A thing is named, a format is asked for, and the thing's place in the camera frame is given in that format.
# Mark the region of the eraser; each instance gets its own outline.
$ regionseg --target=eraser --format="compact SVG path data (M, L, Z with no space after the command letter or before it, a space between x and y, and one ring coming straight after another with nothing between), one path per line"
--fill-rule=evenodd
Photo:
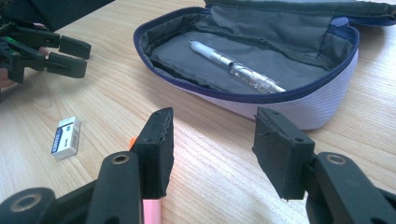
M77 153L79 120L76 117L59 121L50 154L62 160Z

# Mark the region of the pen in pencil case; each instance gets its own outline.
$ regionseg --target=pen in pencil case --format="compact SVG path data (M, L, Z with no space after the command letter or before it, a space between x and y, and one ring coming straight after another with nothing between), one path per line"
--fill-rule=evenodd
M198 41L189 41L192 50L202 54L209 60L222 64L230 69L230 73L246 82L249 86L253 87L261 93L276 93L285 91L276 85L276 83L269 77L260 74L253 69L250 69L237 60L222 54Z

